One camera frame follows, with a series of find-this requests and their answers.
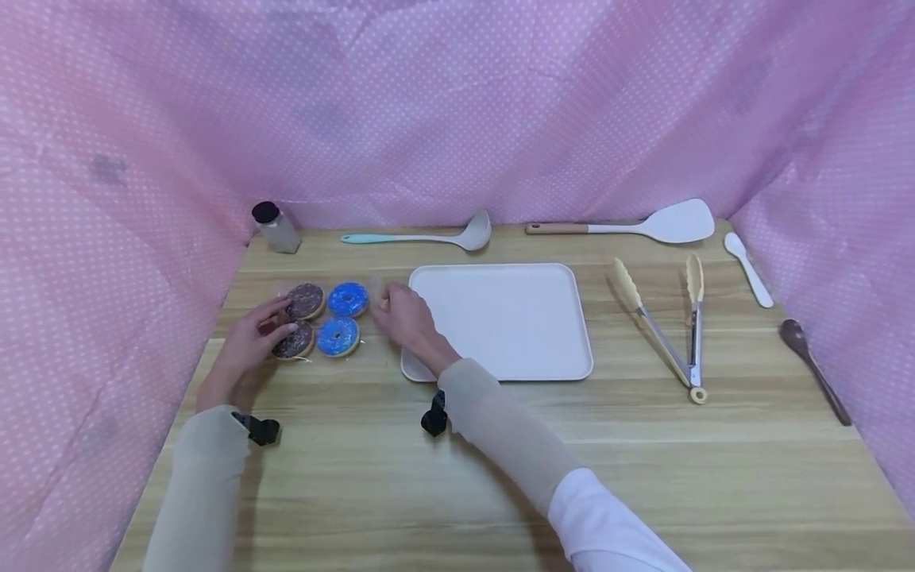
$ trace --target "pink backdrop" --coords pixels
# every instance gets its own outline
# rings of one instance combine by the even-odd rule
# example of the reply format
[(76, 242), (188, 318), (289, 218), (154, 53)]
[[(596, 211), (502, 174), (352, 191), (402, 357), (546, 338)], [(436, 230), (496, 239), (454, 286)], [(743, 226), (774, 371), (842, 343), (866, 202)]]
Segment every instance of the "pink backdrop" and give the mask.
[(110, 562), (263, 198), (332, 227), (702, 197), (915, 513), (915, 3), (350, 4), (4, 4), (0, 568)]

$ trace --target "blue frosted donut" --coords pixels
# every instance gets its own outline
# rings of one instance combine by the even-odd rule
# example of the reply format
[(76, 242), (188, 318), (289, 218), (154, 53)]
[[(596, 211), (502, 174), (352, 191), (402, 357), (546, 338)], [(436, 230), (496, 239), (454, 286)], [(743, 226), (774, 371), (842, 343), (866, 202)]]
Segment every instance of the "blue frosted donut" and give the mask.
[(353, 318), (331, 318), (318, 328), (318, 350), (330, 358), (350, 355), (358, 343), (359, 324)]
[(328, 296), (328, 309), (336, 316), (357, 318), (369, 307), (369, 292), (358, 282), (337, 285)]

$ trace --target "black lid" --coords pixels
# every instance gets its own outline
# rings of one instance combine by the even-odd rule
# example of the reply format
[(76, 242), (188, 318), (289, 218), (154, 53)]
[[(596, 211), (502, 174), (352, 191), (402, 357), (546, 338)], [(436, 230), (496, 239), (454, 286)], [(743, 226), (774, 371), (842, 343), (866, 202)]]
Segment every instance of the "black lid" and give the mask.
[(257, 203), (251, 214), (259, 224), (270, 224), (280, 216), (280, 209), (269, 200)]

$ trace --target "human hand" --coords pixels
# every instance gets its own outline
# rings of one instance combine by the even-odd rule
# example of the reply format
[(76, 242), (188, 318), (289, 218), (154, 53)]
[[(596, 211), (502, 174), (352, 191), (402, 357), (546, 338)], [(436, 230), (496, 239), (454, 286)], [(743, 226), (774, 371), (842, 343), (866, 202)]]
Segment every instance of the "human hand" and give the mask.
[(275, 322), (276, 315), (289, 303), (287, 297), (269, 300), (232, 324), (220, 354), (198, 390), (198, 411), (230, 404), (244, 375), (263, 363), (276, 344), (296, 331), (296, 324)]
[(425, 300), (399, 282), (384, 285), (382, 299), (371, 305), (371, 316), (382, 333), (406, 348), (437, 378), (460, 355), (438, 333)]

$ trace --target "white spoon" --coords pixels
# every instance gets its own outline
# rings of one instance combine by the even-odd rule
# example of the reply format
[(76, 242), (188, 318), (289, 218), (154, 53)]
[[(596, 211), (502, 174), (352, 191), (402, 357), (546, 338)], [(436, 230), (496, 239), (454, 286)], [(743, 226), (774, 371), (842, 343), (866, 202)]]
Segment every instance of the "white spoon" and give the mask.
[(715, 233), (715, 218), (702, 199), (689, 199), (655, 211), (638, 224), (532, 222), (528, 234), (644, 234), (659, 243), (693, 243)]
[(437, 234), (344, 234), (340, 239), (347, 244), (403, 243), (408, 241), (452, 243), (470, 253), (486, 246), (490, 241), (491, 235), (490, 215), (485, 210), (480, 210), (467, 223), (467, 228), (456, 236), (440, 236)]
[(753, 290), (753, 296), (756, 297), (756, 301), (759, 302), (759, 305), (764, 308), (772, 308), (772, 306), (775, 305), (775, 303), (772, 302), (772, 296), (769, 295), (769, 290), (766, 289), (766, 285), (762, 283), (759, 275), (756, 274), (756, 269), (753, 268), (753, 264), (749, 263), (749, 259), (747, 258), (747, 247), (744, 246), (740, 237), (733, 232), (726, 234), (725, 250), (733, 254), (740, 261), (741, 265), (743, 265), (744, 272), (747, 273), (747, 279), (749, 280), (749, 287)]

